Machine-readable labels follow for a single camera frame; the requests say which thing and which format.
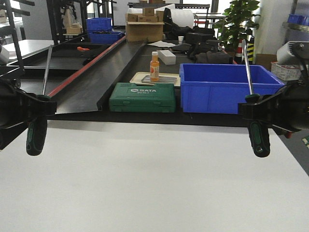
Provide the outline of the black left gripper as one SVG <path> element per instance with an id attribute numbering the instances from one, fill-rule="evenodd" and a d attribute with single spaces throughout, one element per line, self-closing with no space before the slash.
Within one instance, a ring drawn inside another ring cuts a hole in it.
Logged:
<path id="1" fill-rule="evenodd" d="M 8 80 L 0 81 L 0 148 L 4 149 L 27 127 L 25 116 L 52 116 L 57 102 L 25 92 Z"/>

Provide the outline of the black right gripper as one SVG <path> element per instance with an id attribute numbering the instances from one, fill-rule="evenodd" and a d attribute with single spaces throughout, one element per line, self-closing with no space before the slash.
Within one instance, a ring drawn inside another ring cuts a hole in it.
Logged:
<path id="1" fill-rule="evenodd" d="M 309 83 L 292 81 L 273 95 L 248 95 L 238 104 L 238 114 L 246 120 L 272 121 L 287 131 L 309 129 Z"/>

